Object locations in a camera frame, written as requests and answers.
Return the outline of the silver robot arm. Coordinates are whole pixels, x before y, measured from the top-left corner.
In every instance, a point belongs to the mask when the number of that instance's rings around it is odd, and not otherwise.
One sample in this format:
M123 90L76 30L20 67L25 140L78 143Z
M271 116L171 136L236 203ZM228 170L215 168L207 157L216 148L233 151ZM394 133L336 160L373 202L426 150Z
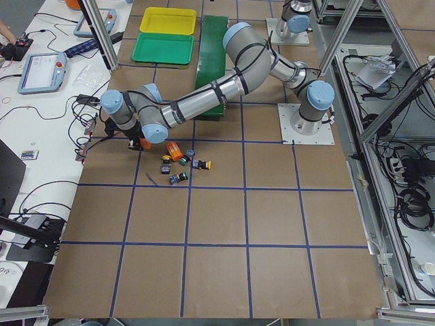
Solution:
M163 103L155 84L139 90L107 90L100 98L104 112L136 145L167 140L169 130L225 104L248 95L271 75L285 84L300 101L296 118L303 124L318 125L334 101L334 88L320 80L302 61L289 61L246 22L232 25L224 34L223 47L234 67L232 71L199 89Z
M290 39L306 32L311 24L311 0L286 0L283 3L277 34L282 39Z

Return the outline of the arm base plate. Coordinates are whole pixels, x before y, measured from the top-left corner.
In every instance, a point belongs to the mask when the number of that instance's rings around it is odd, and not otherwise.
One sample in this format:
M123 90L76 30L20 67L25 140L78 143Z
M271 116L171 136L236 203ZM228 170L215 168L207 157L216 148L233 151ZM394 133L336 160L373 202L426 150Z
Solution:
M299 104L279 103L278 116L281 142L285 145L335 145L328 114L317 122L308 122L300 116Z
M280 18L267 18L266 26L271 35L271 43L289 46L308 46L307 29L310 25L308 16L294 16L288 22Z

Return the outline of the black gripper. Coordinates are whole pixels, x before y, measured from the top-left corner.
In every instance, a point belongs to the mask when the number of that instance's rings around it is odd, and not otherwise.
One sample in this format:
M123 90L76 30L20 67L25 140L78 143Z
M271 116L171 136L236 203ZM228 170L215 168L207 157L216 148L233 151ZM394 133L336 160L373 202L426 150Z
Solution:
M127 132L127 137L129 139L128 148L129 149L142 149L141 145L141 131L129 130Z

